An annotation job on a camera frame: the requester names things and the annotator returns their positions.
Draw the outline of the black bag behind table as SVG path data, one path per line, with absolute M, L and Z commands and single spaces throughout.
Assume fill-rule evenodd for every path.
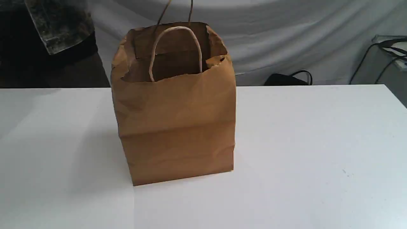
M 300 73 L 307 74 L 307 81 L 300 80 L 295 76 Z M 307 70 L 296 71 L 292 74 L 280 74 L 274 73 L 271 74 L 266 82 L 263 84 L 265 87 L 284 87 L 284 86 L 311 86 L 313 85 L 314 80 L 312 74 Z

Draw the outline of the white power strip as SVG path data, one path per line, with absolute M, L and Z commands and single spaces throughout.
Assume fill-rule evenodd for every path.
M 407 71 L 407 61 L 405 59 L 398 59 L 395 61 L 395 66 L 400 70 L 400 71 Z

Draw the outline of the white backdrop cloth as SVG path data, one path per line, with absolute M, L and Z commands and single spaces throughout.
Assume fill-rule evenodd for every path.
M 238 85 L 301 69 L 347 84 L 375 35 L 406 35 L 406 1 L 195 0 L 191 20 L 222 38 Z

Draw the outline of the brown paper bag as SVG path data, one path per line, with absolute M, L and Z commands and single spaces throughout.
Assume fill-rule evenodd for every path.
M 118 135 L 134 186 L 234 168 L 236 77 L 223 40 L 187 22 L 131 29 L 112 61 Z

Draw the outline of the person in camouflage jacket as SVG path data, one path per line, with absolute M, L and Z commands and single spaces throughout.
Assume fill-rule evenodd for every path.
M 1 88 L 110 87 L 88 3 L 2 0 Z

